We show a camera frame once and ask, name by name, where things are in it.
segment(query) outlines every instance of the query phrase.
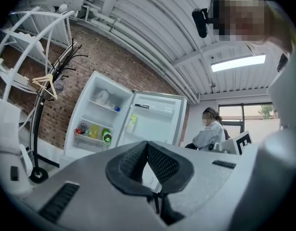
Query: vent grille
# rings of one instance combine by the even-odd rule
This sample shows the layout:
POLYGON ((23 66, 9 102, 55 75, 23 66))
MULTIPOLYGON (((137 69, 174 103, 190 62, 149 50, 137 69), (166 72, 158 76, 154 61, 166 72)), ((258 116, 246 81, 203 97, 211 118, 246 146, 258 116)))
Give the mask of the vent grille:
POLYGON ((39 214, 48 221, 56 223, 78 189, 78 184, 65 183, 50 201, 45 204, 39 214))

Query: yellow bottle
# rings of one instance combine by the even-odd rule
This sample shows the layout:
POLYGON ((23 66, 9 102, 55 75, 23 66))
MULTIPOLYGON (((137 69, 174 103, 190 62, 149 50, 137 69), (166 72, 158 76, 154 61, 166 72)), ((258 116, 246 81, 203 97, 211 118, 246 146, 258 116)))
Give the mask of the yellow bottle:
POLYGON ((98 137, 99 130, 100 126, 92 124, 90 127, 90 137, 96 139, 98 137))

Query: green bottle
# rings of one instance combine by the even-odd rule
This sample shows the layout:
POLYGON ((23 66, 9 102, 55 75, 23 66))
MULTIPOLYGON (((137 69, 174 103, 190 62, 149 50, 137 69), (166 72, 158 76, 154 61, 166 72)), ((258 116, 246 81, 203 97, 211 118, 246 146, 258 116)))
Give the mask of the green bottle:
POLYGON ((102 138, 103 138, 104 144, 110 144, 112 136, 111 136, 111 132, 109 131, 109 129, 107 129, 107 128, 103 129, 102 138))

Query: ceiling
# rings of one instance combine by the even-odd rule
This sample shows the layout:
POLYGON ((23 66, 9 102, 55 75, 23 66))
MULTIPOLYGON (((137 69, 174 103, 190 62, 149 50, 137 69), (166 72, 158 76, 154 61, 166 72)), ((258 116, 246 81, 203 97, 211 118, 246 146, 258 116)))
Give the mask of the ceiling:
MULTIPOLYGON (((206 38, 200 38, 192 19, 192 11, 194 8, 209 7, 209 1, 93 0, 93 4, 102 13, 106 11, 107 16, 119 18, 120 23, 136 32, 163 55, 174 68, 168 71, 175 76, 180 75, 188 86, 180 78, 170 84, 179 88, 180 93, 185 94, 191 103, 198 103, 200 99, 241 96, 243 93, 265 94, 266 88, 277 74, 276 66, 281 52, 271 45, 252 48, 251 51, 241 42, 218 42, 211 32, 206 38), (211 63, 253 53, 265 53, 266 62, 212 72, 211 63), (216 84, 214 88, 210 87, 211 82, 216 84)), ((29 7, 28 5, 45 6, 48 3, 47 0, 23 0, 22 6, 29 7)))

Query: seated person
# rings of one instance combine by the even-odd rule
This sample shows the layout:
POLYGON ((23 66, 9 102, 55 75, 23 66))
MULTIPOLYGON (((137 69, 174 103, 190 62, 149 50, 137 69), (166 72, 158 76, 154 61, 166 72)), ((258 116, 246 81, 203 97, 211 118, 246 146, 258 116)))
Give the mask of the seated person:
POLYGON ((219 113, 209 107, 203 111, 202 119, 206 128, 200 131, 193 138, 193 143, 188 144, 186 148, 208 151, 208 147, 212 143, 222 143, 225 141, 225 132, 221 124, 222 118, 219 113))

